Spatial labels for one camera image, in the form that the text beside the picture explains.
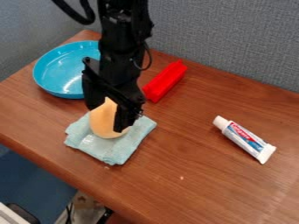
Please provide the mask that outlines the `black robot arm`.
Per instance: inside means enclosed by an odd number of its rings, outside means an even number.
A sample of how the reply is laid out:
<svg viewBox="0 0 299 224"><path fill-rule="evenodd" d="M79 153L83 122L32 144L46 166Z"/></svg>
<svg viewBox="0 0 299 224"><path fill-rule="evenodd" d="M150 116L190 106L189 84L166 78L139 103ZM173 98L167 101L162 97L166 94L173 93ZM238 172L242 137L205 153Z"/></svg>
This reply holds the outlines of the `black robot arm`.
<svg viewBox="0 0 299 224"><path fill-rule="evenodd" d="M153 36L154 22L149 0L98 0L102 39L100 57L84 58L82 87L88 109L111 99L117 104L112 122L115 132L133 126L143 115L146 96L138 86L141 73L153 65L146 40Z"/></svg>

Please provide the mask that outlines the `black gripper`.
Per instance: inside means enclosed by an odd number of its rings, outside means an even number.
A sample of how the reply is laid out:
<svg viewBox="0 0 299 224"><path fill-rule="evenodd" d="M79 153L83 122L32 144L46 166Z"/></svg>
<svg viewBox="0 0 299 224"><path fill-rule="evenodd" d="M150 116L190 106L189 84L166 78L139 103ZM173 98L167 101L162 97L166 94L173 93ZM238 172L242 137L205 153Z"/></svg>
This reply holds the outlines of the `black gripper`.
<svg viewBox="0 0 299 224"><path fill-rule="evenodd" d="M114 131L121 133L143 115L146 97L137 84L143 68L147 43L122 51L99 45L99 59L83 59L82 87L86 106L95 109L108 97L117 103Z"/></svg>

